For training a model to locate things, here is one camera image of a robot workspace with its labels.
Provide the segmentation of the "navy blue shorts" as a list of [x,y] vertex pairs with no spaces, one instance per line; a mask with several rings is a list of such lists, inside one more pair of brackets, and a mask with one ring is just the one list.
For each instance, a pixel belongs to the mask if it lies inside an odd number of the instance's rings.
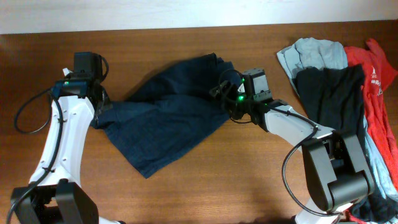
[[145,82],[124,101],[113,101],[91,126],[145,178],[184,156],[227,120],[210,90],[220,80],[240,79],[232,62],[216,54],[184,60]]

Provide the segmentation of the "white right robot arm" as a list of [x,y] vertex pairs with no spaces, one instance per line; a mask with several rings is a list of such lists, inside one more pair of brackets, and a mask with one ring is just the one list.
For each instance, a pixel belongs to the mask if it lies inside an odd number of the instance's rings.
[[[294,223],[339,223],[345,210],[373,193],[374,179],[357,135],[322,126],[273,98],[263,69],[234,73],[238,83],[219,79],[210,95],[221,102],[234,122],[247,114],[253,124],[292,145],[282,163],[282,181],[302,208]],[[287,163],[297,151],[302,153],[310,194],[307,204],[293,195],[287,183]]]

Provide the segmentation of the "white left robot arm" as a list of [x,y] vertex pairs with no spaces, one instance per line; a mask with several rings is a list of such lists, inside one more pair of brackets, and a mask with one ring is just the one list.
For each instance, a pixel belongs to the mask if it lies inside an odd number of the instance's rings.
[[80,169],[91,122],[106,103],[101,86],[109,72],[104,57],[74,54],[73,70],[44,90],[50,98],[49,133],[26,187],[16,187],[6,221],[20,223],[109,223],[81,187]]

